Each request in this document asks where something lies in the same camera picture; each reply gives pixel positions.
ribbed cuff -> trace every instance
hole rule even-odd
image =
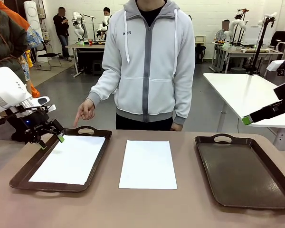
[[[87,96],[87,99],[92,100],[95,107],[101,102],[100,96],[94,92],[90,92],[89,96]]]
[[[174,119],[174,122],[178,125],[184,125],[186,119],[185,118],[182,118],[182,117],[179,117],[179,116],[176,116],[175,119]]]

white tower fan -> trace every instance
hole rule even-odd
[[[28,23],[42,37],[42,30],[41,30],[40,23],[39,23],[39,17],[38,17],[36,3],[34,1],[25,1],[23,4],[24,4],[24,10],[25,10],[25,14],[27,16]],[[37,62],[46,63],[48,58],[38,57],[39,55],[44,55],[46,53],[47,53],[46,51],[38,51],[37,52]]]

white brick wall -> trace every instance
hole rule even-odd
[[[112,13],[122,9],[127,0],[43,0],[47,14],[46,26],[51,34],[51,44],[55,52],[61,52],[61,46],[55,33],[53,17],[57,14],[58,8],[66,8],[66,17],[71,20],[73,11],[95,16],[95,29],[103,20],[103,8],[108,6]],[[255,25],[261,20],[264,13],[280,12],[281,17],[276,24],[278,30],[285,29],[285,0],[175,0],[180,8],[192,16],[192,23],[196,35],[207,36],[206,58],[212,58],[213,40],[216,32],[221,29],[222,21],[232,20],[237,9],[247,8],[246,19],[249,25]],[[69,43],[75,43],[77,36],[74,34],[74,27],[69,22],[70,39]],[[86,18],[86,28],[89,37],[93,37],[92,23]]]

black hair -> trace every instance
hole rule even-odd
[[[110,10],[109,7],[105,7],[105,8],[104,8],[104,12],[105,12],[105,11],[107,11],[108,13],[111,13],[111,10]]]

drawstring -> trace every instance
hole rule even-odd
[[[177,67],[177,55],[178,55],[178,32],[177,32],[177,9],[174,10],[175,15],[175,56],[174,56],[174,70],[173,70],[173,76],[176,73],[176,67]]]
[[[125,55],[127,56],[128,64],[130,64],[130,56],[128,50],[128,25],[127,25],[127,11],[124,12],[123,19],[124,19],[124,29],[125,29]]]

